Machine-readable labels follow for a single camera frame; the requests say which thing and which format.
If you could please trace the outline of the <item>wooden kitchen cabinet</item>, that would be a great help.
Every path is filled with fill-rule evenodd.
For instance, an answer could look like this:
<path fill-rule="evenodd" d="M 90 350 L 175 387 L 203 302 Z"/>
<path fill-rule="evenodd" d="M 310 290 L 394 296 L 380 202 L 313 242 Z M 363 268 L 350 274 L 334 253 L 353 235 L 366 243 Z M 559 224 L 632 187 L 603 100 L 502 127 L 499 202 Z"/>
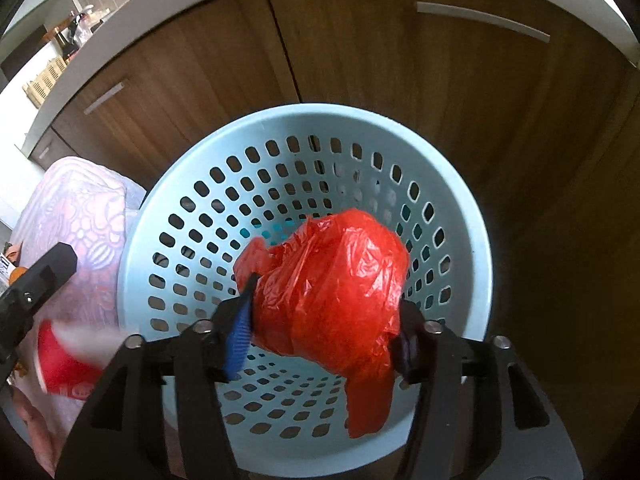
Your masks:
<path fill-rule="evenodd" d="M 470 186 L 495 326 L 549 387 L 586 467 L 639 401 L 639 46 L 596 0 L 130 0 L 29 131 L 153 184 L 277 104 L 394 118 Z"/>

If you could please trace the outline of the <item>light blue perforated basket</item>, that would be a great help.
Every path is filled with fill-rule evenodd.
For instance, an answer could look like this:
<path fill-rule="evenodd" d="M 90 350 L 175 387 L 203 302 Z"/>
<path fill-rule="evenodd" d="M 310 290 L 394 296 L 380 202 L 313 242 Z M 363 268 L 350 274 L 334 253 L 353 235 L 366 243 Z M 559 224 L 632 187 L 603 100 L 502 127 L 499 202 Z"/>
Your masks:
<path fill-rule="evenodd" d="M 144 200 L 117 282 L 122 327 L 149 340 L 180 334 L 243 288 L 234 273 L 256 243 L 290 266 L 303 232 L 358 209 L 408 259 L 402 293 L 430 320 L 482 339 L 492 293 L 485 223 L 454 166 L 390 118 L 335 104 L 295 104 L 238 119 L 196 144 Z M 375 434 L 347 430 L 344 377 L 251 346 L 218 389 L 238 465 L 311 478 L 370 464 L 403 446 L 419 390 L 395 382 Z"/>

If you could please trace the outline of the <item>dark sauce bottle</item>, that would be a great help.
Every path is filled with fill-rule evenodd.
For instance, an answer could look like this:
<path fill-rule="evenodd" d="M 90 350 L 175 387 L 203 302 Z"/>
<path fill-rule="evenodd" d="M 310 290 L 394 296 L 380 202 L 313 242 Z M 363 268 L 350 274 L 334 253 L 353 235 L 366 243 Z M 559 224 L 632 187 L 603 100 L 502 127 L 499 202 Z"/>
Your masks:
<path fill-rule="evenodd" d="M 53 39 L 60 48 L 62 59 L 68 62 L 78 51 L 76 44 L 68 40 L 58 27 L 53 29 Z"/>

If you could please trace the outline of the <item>red white paper cup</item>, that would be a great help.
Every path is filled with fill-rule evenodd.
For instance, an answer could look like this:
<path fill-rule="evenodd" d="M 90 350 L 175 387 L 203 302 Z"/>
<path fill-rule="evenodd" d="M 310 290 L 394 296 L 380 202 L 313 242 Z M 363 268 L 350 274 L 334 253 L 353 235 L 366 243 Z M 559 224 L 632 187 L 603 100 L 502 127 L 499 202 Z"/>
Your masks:
<path fill-rule="evenodd" d="M 41 390 L 87 400 L 126 337 L 126 332 L 111 326 L 42 321 L 34 357 Z"/>

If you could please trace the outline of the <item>red plastic bag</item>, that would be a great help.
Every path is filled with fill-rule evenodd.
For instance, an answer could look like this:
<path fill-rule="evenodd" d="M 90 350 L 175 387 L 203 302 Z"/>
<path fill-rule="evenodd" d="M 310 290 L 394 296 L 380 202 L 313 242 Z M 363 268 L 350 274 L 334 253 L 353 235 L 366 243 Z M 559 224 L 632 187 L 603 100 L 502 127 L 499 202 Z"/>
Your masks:
<path fill-rule="evenodd" d="M 353 439 L 380 430 L 390 414 L 390 343 L 400 332 L 408 267 L 400 238 L 358 209 L 309 219 L 276 246 L 256 237 L 233 266 L 239 289 L 259 278 L 255 344 L 344 377 Z"/>

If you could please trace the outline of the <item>pink patterned tablecloth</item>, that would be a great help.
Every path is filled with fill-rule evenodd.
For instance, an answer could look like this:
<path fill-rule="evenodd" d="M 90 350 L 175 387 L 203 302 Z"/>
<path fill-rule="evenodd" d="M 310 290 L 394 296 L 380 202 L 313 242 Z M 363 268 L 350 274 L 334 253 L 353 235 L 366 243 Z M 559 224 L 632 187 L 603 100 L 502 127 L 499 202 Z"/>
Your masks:
<path fill-rule="evenodd" d="M 11 388 L 28 445 L 49 476 L 84 401 L 41 390 L 34 362 L 38 325 L 55 320 L 119 328 L 119 265 L 145 194 L 141 185 L 114 170 L 65 157 L 44 173 L 13 230 L 11 240 L 20 245 L 25 268 L 58 242 L 72 246 L 77 256 L 76 273 L 37 312 L 18 348 L 21 369 Z"/>

